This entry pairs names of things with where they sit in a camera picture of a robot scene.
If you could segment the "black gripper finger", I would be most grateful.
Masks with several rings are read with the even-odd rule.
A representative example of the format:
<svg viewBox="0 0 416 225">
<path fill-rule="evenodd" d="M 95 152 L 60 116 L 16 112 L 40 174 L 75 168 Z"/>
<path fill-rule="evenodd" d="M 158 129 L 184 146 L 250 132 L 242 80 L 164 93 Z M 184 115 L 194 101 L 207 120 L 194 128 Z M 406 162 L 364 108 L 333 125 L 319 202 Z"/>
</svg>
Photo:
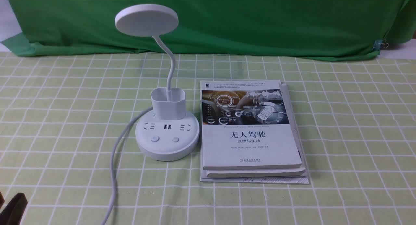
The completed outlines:
<svg viewBox="0 0 416 225">
<path fill-rule="evenodd" d="M 1 225 L 19 225 L 25 213 L 28 201 L 24 193 L 17 193 L 0 214 Z"/>
</svg>

